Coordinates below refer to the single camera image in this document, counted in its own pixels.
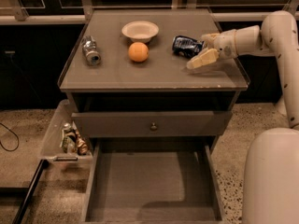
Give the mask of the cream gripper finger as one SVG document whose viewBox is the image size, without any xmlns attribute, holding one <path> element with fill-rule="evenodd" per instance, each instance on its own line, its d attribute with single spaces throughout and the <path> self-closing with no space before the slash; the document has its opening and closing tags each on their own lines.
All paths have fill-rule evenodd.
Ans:
<svg viewBox="0 0 299 224">
<path fill-rule="evenodd" d="M 216 49 L 203 49 L 198 55 L 187 62 L 187 68 L 192 70 L 198 67 L 209 65 L 219 59 L 219 53 Z"/>
<path fill-rule="evenodd" d="M 219 35 L 219 33 L 213 33 L 213 34 L 205 34 L 201 36 L 201 40 L 206 44 L 206 47 L 209 49 L 214 48 L 214 40 Z"/>
</svg>

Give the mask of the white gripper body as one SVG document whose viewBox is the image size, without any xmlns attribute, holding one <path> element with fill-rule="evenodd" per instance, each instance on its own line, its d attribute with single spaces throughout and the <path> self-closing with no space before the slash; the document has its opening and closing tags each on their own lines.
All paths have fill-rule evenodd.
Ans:
<svg viewBox="0 0 299 224">
<path fill-rule="evenodd" d="M 237 57 L 235 46 L 236 29 L 220 33 L 214 39 L 214 48 L 219 53 L 219 57 L 223 60 L 233 59 Z"/>
</svg>

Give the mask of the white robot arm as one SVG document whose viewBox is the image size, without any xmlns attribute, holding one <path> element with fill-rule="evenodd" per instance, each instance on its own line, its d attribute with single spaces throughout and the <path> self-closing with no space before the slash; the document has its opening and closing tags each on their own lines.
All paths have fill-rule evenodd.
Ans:
<svg viewBox="0 0 299 224">
<path fill-rule="evenodd" d="M 241 55 L 273 56 L 282 96 L 277 109 L 287 128 L 259 134 L 251 143 L 244 171 L 242 224 L 299 224 L 299 43 L 295 17 L 275 11 L 261 26 L 201 36 L 205 47 L 189 69 Z"/>
</svg>

